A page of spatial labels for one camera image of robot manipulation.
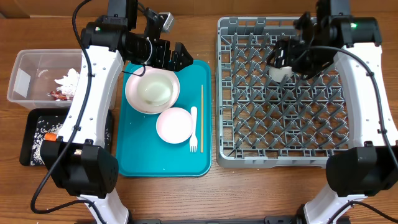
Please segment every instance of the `fork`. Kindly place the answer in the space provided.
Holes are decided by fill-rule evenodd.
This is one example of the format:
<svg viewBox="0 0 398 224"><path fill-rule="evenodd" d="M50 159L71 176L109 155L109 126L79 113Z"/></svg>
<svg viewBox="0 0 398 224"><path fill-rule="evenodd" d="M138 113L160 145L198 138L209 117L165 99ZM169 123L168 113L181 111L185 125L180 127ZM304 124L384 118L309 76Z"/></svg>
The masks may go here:
<svg viewBox="0 0 398 224"><path fill-rule="evenodd" d="M197 131L197 117L198 117L198 108L196 106L191 107L191 116L193 120L193 132L191 138L189 139L189 146L191 152L196 152L198 148L198 139L196 135Z"/></svg>

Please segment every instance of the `teal tray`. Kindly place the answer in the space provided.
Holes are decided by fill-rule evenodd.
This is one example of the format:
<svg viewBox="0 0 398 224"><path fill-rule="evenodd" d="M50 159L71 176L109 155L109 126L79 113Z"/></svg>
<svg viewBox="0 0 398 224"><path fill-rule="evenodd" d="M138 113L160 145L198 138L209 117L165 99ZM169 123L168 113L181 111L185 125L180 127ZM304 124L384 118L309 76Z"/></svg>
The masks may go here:
<svg viewBox="0 0 398 224"><path fill-rule="evenodd" d="M134 72L140 65L129 64L127 72ZM198 177L211 167L211 70L207 63L195 60L193 65L176 72L180 81L180 95L173 107L190 112L198 108L198 150L190 152L189 140L169 144L156 132L159 114L143 114L127 102L124 88L129 75L124 74L123 95L120 110L116 158L119 173L126 177ZM203 153L200 152L201 86L203 85Z"/></svg>

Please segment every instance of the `fork handle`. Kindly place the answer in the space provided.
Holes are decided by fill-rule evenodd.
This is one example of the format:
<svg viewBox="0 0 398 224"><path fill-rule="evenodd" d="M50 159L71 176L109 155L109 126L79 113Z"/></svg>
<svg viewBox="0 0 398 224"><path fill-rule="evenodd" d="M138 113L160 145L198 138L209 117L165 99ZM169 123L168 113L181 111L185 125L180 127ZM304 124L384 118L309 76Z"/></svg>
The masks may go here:
<svg viewBox="0 0 398 224"><path fill-rule="evenodd" d="M193 120L193 132L192 135L196 137L197 131L197 117L198 117L198 108L196 106L191 107L191 116Z"/></svg>

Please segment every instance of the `white bowl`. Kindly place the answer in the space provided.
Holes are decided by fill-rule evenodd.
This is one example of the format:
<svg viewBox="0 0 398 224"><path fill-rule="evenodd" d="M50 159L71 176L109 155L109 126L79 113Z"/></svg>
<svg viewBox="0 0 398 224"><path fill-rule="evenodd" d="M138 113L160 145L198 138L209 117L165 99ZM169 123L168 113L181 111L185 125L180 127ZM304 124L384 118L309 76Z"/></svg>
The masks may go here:
<svg viewBox="0 0 398 224"><path fill-rule="evenodd" d="M176 102L180 94L180 82L174 72L152 67L145 69L142 77L130 75L127 80L127 102L141 113L161 113ZM134 73L141 74L142 71L141 67Z"/></svg>
<svg viewBox="0 0 398 224"><path fill-rule="evenodd" d="M170 108L159 115L156 121L159 137L171 144L186 141L193 132L191 114L182 108Z"/></svg>

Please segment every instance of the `gray dish rack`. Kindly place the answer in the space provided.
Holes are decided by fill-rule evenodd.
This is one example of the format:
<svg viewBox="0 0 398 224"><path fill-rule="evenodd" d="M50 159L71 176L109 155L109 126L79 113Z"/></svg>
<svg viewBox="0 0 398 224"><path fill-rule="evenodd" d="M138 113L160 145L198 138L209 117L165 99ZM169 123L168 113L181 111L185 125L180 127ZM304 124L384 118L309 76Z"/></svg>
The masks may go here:
<svg viewBox="0 0 398 224"><path fill-rule="evenodd" d="M296 17L223 17L216 43L217 162L229 168L319 166L347 150L341 80L330 67L309 81L280 83L266 57L280 38L297 35Z"/></svg>

